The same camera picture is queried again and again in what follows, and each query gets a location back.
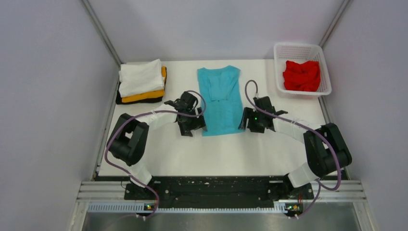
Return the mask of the turquoise t-shirt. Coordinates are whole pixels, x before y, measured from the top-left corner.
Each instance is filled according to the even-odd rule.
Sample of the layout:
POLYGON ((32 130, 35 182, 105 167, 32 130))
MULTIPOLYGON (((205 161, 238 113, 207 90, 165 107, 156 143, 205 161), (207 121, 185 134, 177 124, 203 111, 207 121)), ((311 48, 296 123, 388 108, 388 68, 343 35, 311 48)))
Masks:
POLYGON ((240 69, 226 66, 220 69, 200 68, 197 79, 200 94, 206 103, 204 137, 243 132, 239 129, 243 115, 240 95, 240 69))

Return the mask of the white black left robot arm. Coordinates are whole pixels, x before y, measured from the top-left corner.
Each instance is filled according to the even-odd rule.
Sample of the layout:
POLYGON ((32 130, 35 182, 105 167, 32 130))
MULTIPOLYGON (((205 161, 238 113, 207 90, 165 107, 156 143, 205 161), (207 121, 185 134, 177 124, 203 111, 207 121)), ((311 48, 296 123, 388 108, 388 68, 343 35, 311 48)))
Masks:
POLYGON ((141 162, 149 131, 177 123, 181 136, 192 137, 194 130, 207 130, 204 120, 206 109, 204 97, 196 91, 187 90, 180 98, 166 101, 151 111, 134 116, 127 113, 120 115, 107 141, 105 161, 129 175, 141 198, 152 197, 154 186, 150 181, 153 177, 141 162))

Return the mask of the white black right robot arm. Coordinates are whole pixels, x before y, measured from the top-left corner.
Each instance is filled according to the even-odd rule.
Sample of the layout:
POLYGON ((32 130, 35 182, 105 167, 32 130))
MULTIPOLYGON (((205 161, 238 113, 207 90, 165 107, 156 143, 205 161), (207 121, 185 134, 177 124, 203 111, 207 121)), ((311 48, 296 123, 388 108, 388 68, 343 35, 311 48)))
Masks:
POLYGON ((306 162, 284 176, 282 192, 288 198, 295 198, 302 186, 336 172, 337 183, 330 187, 319 183, 324 189, 335 191, 341 184, 341 169, 352 162, 351 154, 334 123, 319 125, 276 111, 268 96, 254 98, 252 108, 243 110, 239 129, 264 133, 269 129, 287 135, 305 146, 306 162))

